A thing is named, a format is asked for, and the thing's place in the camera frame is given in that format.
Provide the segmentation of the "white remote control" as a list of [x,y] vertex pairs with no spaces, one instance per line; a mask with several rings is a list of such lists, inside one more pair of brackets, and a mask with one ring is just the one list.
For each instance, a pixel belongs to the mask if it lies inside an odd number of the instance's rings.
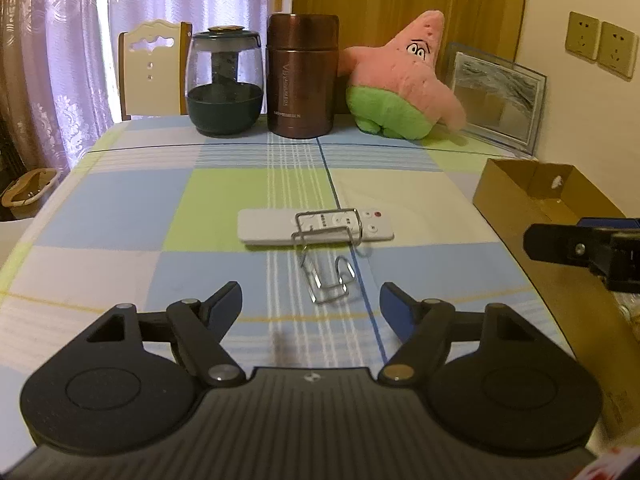
[[395,236],[390,219],[376,209],[242,209],[236,234],[247,246],[386,242]]

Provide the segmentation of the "clear toothpick box blue label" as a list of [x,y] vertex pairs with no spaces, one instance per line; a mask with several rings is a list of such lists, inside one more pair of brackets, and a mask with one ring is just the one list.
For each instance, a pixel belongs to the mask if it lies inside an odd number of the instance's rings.
[[585,228],[616,230],[628,230],[636,227],[634,219],[628,218],[581,218],[577,225]]

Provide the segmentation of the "cardboard box tray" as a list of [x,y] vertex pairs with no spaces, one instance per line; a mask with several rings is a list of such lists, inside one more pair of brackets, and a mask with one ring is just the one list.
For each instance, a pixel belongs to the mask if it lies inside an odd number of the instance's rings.
[[615,444],[639,442],[639,221],[576,167],[491,159],[473,204],[603,392]]

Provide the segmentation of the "checkered tablecloth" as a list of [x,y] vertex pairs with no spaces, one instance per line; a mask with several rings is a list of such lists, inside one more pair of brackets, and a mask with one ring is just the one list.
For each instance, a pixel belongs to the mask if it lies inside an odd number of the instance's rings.
[[[243,291],[224,348],[245,368],[366,366],[397,341],[378,294],[394,282],[418,299],[482,310],[508,304],[563,337],[472,197],[492,145],[435,128],[424,140],[368,136],[346,117],[316,140],[264,124],[209,139],[184,117],[117,125],[52,194],[1,272],[1,463],[32,448],[18,409],[30,373],[115,304],[157,311]],[[250,249],[236,232],[248,208],[376,208],[394,236],[346,252],[356,282],[317,306],[296,255]]]

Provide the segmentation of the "framed sand picture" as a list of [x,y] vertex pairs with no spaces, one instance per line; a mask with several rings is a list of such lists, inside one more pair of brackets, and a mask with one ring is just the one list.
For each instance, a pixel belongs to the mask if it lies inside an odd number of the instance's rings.
[[463,131],[532,156],[544,112],[547,77],[463,44],[450,44],[446,61],[446,83],[466,114]]

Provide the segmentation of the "beige basket on floor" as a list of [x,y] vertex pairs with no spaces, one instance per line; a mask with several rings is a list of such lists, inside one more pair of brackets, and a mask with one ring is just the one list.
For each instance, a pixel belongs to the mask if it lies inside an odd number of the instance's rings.
[[58,186],[60,173],[55,168],[27,171],[1,195],[1,205],[16,220],[35,217]]

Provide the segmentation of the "pink starfish plush toy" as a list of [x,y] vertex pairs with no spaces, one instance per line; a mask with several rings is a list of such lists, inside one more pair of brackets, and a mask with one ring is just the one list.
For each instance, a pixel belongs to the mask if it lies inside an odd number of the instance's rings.
[[427,10],[382,47],[341,50],[337,73],[347,78],[346,105],[361,131],[417,141],[438,122],[465,126],[462,104],[435,72],[444,27],[444,14]]

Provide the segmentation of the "cream wooden chair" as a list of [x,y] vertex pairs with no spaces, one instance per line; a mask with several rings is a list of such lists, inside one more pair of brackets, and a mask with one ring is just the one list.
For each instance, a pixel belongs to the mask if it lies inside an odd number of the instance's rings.
[[186,114],[188,22],[142,22],[121,32],[117,44],[118,93],[123,120]]

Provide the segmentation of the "brown metal thermos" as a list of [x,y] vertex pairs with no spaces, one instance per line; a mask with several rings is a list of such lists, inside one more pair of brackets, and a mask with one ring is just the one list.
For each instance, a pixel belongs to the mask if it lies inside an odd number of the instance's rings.
[[332,14],[272,14],[267,27],[268,128],[289,139],[333,127],[338,28]]

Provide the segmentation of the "purple lace curtain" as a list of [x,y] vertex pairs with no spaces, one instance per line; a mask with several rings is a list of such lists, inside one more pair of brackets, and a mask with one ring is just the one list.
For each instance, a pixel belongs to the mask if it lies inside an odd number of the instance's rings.
[[1,0],[1,137],[22,169],[73,168],[115,122],[117,37],[143,22],[264,32],[280,0]]

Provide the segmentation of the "beige double wall socket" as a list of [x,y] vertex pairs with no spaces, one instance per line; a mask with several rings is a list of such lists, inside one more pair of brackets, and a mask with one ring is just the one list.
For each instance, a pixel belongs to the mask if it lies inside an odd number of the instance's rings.
[[570,11],[565,50],[631,80],[639,53],[639,36],[629,29]]

